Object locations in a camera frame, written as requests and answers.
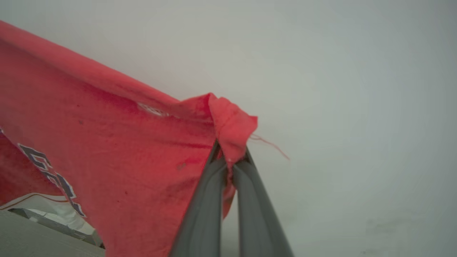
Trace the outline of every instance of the red cloth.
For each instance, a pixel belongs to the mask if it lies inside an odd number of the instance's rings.
[[[232,165],[257,126],[225,98],[180,102],[4,22],[0,56],[1,129],[80,208],[110,257],[166,256],[214,140]]]
[[[0,133],[0,206],[29,193],[62,195],[60,190]]]

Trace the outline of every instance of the white wall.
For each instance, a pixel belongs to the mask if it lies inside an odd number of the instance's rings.
[[[455,0],[0,3],[178,99],[211,91],[258,115],[291,158],[249,142],[297,256],[457,256]]]

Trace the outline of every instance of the white surface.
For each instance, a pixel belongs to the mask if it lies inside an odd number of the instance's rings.
[[[0,256],[103,257],[105,250],[8,211],[0,211]]]
[[[94,228],[76,213],[63,195],[29,193],[0,206],[0,210],[10,209],[28,209],[86,235],[94,232]]]
[[[297,256],[457,256],[456,1],[0,2],[0,19],[178,99],[258,115],[291,158],[249,143]]]

